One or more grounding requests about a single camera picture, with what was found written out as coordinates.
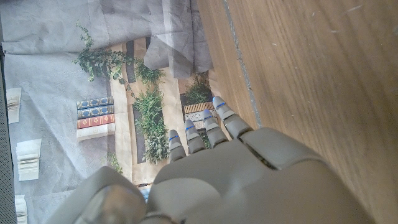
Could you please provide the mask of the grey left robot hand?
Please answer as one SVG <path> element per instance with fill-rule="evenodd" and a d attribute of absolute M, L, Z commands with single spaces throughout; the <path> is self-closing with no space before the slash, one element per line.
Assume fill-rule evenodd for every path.
<path fill-rule="evenodd" d="M 170 162 L 144 197 L 102 167 L 82 182 L 49 223 L 373 223 L 314 150 L 271 128 L 252 129 L 225 101 L 202 118 L 211 148 L 191 121 L 187 147 L 169 134 Z"/>

